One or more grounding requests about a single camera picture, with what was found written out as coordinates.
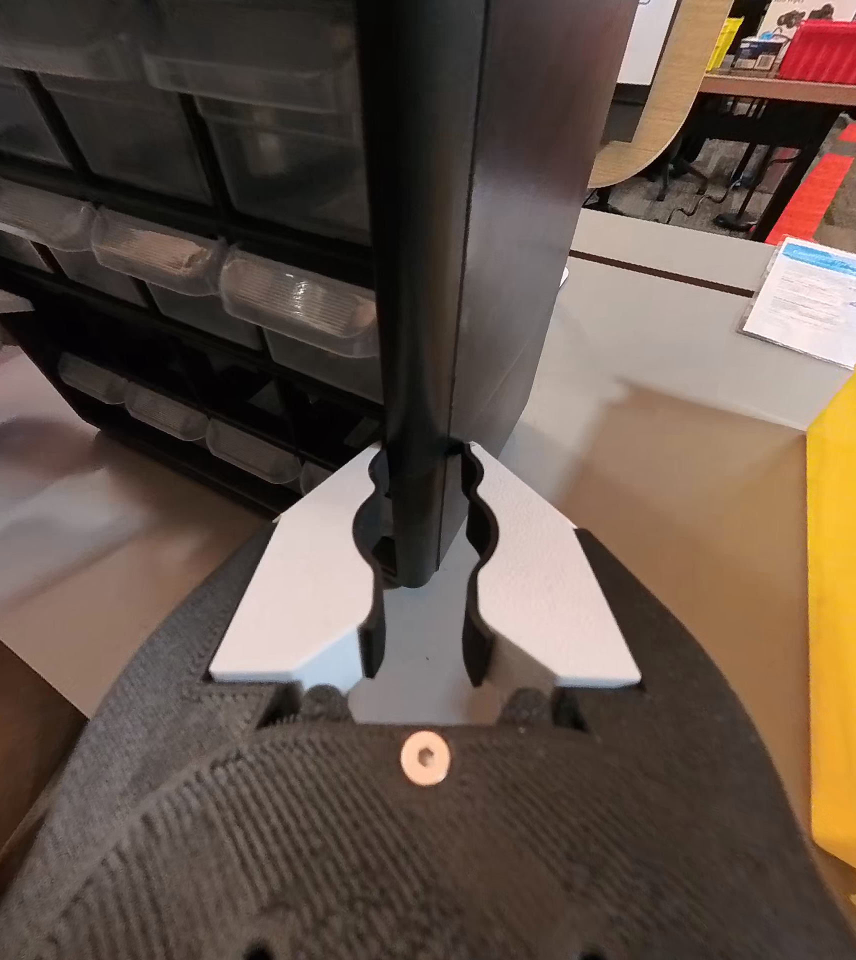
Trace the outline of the curved wooden panel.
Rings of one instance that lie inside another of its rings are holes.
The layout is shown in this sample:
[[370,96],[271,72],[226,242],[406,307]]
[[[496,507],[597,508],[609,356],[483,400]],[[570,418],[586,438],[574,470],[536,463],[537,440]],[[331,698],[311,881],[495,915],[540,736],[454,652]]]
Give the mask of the curved wooden panel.
[[699,92],[731,1],[678,4],[633,137],[598,150],[587,187],[614,186],[653,162],[681,130]]

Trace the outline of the grey desk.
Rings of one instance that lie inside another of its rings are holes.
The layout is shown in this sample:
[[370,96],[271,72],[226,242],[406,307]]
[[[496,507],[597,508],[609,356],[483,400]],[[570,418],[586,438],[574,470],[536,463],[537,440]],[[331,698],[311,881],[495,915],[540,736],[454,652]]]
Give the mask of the grey desk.
[[[704,646],[808,828],[806,429],[851,374],[738,332],[771,257],[583,212],[502,461]],[[0,642],[83,714],[266,523],[0,362]]]

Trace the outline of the rows of clear drawers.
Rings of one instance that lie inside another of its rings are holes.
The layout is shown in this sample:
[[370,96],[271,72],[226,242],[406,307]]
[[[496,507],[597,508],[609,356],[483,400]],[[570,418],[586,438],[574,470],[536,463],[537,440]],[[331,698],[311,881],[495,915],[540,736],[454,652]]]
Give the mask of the rows of clear drawers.
[[354,2],[0,1],[2,325],[74,412],[287,505],[380,440]]

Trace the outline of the wooden-top table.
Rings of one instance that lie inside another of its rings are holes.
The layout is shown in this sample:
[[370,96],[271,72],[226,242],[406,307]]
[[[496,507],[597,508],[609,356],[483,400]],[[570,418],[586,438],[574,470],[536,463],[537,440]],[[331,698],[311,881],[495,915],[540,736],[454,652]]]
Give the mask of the wooden-top table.
[[749,234],[765,242],[842,114],[856,120],[854,85],[708,73],[686,126],[696,139],[795,151]]

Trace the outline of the white product box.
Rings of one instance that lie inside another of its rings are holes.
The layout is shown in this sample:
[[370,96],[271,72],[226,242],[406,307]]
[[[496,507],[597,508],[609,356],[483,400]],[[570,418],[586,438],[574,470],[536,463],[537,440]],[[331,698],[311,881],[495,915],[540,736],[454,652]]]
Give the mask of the white product box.
[[808,20],[851,22],[855,18],[856,1],[770,1],[754,35],[791,40]]

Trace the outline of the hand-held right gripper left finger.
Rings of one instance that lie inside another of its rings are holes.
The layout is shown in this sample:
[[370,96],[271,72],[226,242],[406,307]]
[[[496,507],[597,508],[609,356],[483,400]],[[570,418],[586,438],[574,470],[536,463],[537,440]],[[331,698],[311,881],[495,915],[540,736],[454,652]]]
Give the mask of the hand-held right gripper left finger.
[[350,692],[377,675],[387,491],[387,455],[374,442],[280,515],[210,661],[213,681]]

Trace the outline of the black drawer cabinet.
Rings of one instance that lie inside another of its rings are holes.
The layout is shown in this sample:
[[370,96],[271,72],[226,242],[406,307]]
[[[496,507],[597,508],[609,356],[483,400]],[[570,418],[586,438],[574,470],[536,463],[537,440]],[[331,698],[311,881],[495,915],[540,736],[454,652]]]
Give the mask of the black drawer cabinet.
[[382,568],[424,585],[532,389],[631,2],[354,2],[388,487]]

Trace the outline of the red storage bin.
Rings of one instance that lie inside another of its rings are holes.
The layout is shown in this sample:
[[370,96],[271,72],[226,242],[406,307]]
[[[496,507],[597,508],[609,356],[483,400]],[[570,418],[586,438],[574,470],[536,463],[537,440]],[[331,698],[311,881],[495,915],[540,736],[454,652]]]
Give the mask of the red storage bin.
[[856,21],[805,20],[787,45],[777,78],[856,87]]

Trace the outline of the yellow storage bin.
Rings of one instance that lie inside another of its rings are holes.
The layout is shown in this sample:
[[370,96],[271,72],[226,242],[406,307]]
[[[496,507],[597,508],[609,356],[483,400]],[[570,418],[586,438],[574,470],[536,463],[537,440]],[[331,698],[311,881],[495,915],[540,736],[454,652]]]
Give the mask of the yellow storage bin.
[[722,64],[730,54],[730,50],[736,41],[738,32],[742,27],[744,17],[727,17],[722,24],[722,30],[710,55],[705,73],[711,73],[722,68]]

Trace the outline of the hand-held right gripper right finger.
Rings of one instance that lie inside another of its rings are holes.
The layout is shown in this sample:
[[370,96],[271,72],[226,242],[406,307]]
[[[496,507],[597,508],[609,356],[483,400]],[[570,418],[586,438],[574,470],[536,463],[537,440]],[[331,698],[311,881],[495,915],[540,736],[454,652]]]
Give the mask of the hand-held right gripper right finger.
[[620,690],[641,672],[592,568],[586,531],[471,441],[461,450],[468,575],[461,654],[472,687]]

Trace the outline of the printed paper sheet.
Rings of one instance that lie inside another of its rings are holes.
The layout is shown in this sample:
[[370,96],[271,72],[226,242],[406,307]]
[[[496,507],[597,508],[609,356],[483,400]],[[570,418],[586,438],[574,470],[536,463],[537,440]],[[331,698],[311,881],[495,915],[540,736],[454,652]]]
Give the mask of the printed paper sheet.
[[770,258],[737,330],[748,338],[853,371],[856,253],[785,238]]

